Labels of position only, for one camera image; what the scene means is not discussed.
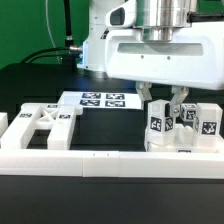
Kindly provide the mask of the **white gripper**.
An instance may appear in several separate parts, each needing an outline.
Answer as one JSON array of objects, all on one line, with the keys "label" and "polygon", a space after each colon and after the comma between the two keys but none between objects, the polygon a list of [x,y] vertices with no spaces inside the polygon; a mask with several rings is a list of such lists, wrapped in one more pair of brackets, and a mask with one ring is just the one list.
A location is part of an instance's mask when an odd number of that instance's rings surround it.
[{"label": "white gripper", "polygon": [[151,83],[176,85],[170,115],[178,117],[188,87],[224,89],[224,23],[194,23],[176,30],[169,42],[143,42],[137,29],[111,31],[105,69],[112,78],[137,81],[141,108],[152,100]]}]

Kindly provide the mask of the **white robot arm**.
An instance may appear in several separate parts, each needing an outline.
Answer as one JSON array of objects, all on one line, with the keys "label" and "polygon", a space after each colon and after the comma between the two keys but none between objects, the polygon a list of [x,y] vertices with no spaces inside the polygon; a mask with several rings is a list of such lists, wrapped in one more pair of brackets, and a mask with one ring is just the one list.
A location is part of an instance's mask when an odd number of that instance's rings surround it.
[{"label": "white robot arm", "polygon": [[172,87],[170,113],[190,88],[224,89],[224,12],[198,0],[89,0],[80,68],[132,80],[143,101],[152,84]]}]

